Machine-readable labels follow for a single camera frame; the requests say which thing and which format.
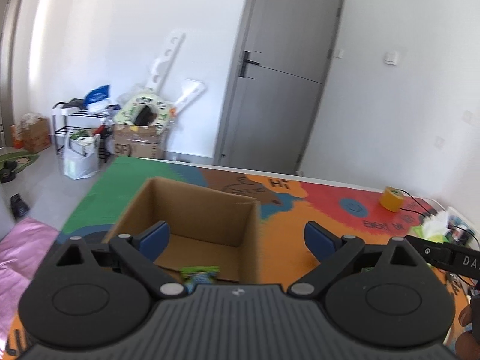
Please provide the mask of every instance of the packing tape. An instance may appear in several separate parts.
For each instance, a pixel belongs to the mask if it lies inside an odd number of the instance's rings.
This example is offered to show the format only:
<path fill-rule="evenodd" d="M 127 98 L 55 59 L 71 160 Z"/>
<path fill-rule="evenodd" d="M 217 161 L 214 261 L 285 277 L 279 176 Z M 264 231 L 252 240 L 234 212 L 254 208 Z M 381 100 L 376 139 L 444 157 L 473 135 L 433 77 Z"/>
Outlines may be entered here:
<path fill-rule="evenodd" d="M 405 196 L 403 193 L 392 187 L 386 187 L 380 198 L 380 204 L 391 212 L 399 212 L 404 201 Z"/>

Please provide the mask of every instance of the ribbed gray surface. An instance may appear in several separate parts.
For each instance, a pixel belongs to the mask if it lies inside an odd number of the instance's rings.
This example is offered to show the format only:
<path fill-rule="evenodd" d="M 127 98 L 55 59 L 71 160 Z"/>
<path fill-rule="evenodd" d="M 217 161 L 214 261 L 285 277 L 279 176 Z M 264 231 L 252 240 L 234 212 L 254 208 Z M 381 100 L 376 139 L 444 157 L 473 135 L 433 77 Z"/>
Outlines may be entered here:
<path fill-rule="evenodd" d="M 33 347 L 22 360 L 447 360 L 442 345 L 410 352 L 371 349 L 334 330 L 312 301 L 278 286 L 199 286 L 162 302 L 121 343 L 83 353 Z"/>

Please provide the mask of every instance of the red painted area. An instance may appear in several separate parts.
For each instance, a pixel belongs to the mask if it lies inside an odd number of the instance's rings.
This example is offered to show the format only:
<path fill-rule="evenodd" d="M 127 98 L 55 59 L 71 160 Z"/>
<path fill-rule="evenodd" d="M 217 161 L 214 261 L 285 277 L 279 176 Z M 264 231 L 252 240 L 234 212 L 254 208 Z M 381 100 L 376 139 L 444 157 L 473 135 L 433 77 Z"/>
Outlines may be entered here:
<path fill-rule="evenodd" d="M 302 188 L 308 192 L 304 198 L 311 203 L 315 209 L 328 215 L 335 221 L 345 226 L 364 230 L 371 234 L 391 234 L 391 236 L 402 236 L 409 232 L 412 226 L 420 225 L 420 215 L 414 212 L 400 211 L 390 212 L 383 208 L 380 203 L 381 193 L 354 190 L 345 187 L 332 187 L 321 184 L 301 183 Z M 340 206 L 340 200 L 348 198 L 361 203 L 367 210 L 365 218 L 356 217 Z M 423 206 L 431 209 L 431 206 L 420 200 Z M 424 210 L 412 199 L 405 199 L 404 208 L 423 212 Z"/>

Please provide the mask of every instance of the door frame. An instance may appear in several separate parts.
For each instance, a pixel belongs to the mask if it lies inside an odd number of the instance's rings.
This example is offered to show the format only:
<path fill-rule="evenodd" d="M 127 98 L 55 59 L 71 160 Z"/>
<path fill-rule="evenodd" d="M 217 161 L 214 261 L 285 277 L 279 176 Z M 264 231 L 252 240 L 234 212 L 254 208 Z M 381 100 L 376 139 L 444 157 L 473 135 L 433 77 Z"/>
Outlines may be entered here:
<path fill-rule="evenodd" d="M 3 18 L 3 33 L 0 40 L 0 147 L 12 146 L 10 126 L 14 124 L 13 96 L 11 91 L 11 68 L 15 45 L 18 13 L 22 0 L 9 0 Z"/>
<path fill-rule="evenodd" d="M 230 70 L 228 75 L 225 97 L 223 100 L 222 116 L 220 118 L 220 125 L 217 133 L 217 143 L 215 145 L 215 152 L 213 157 L 213 165 L 217 165 L 217 166 L 220 166 L 220 161 L 222 159 L 224 150 L 228 149 L 225 147 L 225 144 L 226 144 L 226 138 L 227 138 L 227 131 L 229 127 L 229 121 L 230 119 L 233 119 L 235 116 L 237 116 L 237 115 L 232 115 L 231 113 L 232 113 L 235 91 L 237 88 L 237 81 L 239 78 L 239 70 L 242 66 L 243 50 L 245 49 L 245 44 L 247 42 L 247 35 L 250 29 L 251 17 L 254 11 L 254 4 L 255 4 L 255 0 L 245 1 L 240 26 L 238 29 L 237 40 L 235 43 L 232 63 L 230 65 Z M 334 37 L 331 45 L 332 50 L 335 49 L 335 43 L 337 42 L 338 29 L 340 27 L 340 19 L 341 19 L 341 13 L 343 11 L 343 5 L 344 5 L 344 0 L 340 0 L 340 8 L 337 15 L 337 23 L 335 25 Z M 320 105 L 320 100 L 322 98 L 323 91 L 325 89 L 326 79 L 327 79 L 328 73 L 330 72 L 330 67 L 332 65 L 333 58 L 334 57 L 332 55 L 332 57 L 330 58 L 330 62 L 328 63 L 327 69 L 325 70 L 325 74 L 322 79 L 322 88 L 317 97 L 315 109 L 313 111 L 313 116 L 309 121 L 308 134 L 304 144 L 302 145 L 301 158 L 300 158 L 300 161 L 297 162 L 295 171 L 297 171 L 300 166 L 301 159 L 303 158 L 303 154 L 306 150 L 308 141 L 310 139 L 311 130 L 313 129 L 315 119 L 317 117 L 318 107 Z"/>

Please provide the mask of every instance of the blue circle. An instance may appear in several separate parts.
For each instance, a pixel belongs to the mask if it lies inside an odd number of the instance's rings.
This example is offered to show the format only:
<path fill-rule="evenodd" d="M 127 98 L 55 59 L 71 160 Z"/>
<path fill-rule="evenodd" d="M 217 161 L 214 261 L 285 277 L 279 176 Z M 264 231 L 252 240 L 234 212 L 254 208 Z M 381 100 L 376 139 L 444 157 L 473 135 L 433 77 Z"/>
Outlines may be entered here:
<path fill-rule="evenodd" d="M 340 207 L 350 215 L 357 216 L 358 218 L 365 218 L 368 216 L 368 210 L 365 206 L 354 199 L 344 198 L 340 200 Z"/>

